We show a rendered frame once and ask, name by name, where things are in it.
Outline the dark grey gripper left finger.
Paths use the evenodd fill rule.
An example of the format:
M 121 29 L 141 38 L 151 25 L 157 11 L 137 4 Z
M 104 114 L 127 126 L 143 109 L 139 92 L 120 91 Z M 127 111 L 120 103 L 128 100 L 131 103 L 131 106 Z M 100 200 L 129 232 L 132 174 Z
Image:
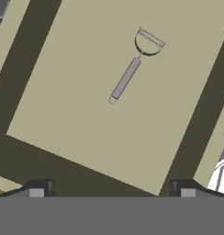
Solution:
M 3 193 L 3 196 L 48 197 L 55 196 L 53 179 L 31 179 L 23 186 Z

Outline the grey peeler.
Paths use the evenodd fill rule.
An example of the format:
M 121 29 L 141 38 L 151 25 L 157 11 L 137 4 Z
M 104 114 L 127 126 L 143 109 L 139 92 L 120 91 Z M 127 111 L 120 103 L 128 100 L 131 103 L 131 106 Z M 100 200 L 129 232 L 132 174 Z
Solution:
M 147 39 L 151 43 L 155 44 L 158 47 L 158 50 L 155 52 L 146 52 L 143 50 L 138 43 L 137 37 L 138 35 L 141 35 L 143 38 Z M 113 92 L 111 93 L 108 103 L 110 105 L 115 104 L 121 95 L 123 94 L 124 90 L 128 86 L 130 80 L 132 79 L 134 73 L 138 70 L 140 64 L 141 64 L 141 57 L 146 56 L 146 57 L 152 57 L 157 55 L 158 53 L 161 52 L 162 48 L 165 45 L 165 42 L 162 41 L 161 39 L 155 37 L 152 35 L 149 31 L 145 30 L 143 27 L 140 27 L 138 32 L 135 35 L 134 38 L 134 44 L 137 49 L 137 51 L 140 53 L 138 57 L 135 57 L 129 64 L 127 70 L 123 73 L 121 76 L 118 84 L 115 86 Z

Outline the white and grey round object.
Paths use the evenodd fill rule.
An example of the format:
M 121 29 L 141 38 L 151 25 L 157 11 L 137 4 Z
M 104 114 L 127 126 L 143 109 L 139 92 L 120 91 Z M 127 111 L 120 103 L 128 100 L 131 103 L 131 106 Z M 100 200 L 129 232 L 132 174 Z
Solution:
M 216 165 L 207 188 L 224 194 L 224 159 Z

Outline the open beige drawer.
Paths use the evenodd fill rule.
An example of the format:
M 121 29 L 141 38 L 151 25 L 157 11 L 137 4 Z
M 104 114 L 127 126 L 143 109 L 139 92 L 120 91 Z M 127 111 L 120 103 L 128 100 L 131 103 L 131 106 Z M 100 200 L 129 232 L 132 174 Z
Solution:
M 6 0 L 0 176 L 59 196 L 206 184 L 224 144 L 224 0 Z

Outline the grey appliance corner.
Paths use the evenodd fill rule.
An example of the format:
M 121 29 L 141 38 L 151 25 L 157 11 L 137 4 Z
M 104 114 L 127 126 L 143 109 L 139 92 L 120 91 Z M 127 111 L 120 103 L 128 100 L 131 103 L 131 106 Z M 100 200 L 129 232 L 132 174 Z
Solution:
M 10 0 L 0 0 L 0 18 L 3 18 Z

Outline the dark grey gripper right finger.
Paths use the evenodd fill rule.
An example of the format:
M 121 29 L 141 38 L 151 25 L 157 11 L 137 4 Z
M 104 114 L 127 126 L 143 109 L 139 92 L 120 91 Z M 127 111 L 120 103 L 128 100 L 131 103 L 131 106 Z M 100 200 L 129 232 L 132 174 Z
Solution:
M 170 196 L 175 197 L 211 197 L 224 194 L 205 188 L 203 185 L 193 179 L 173 179 Z

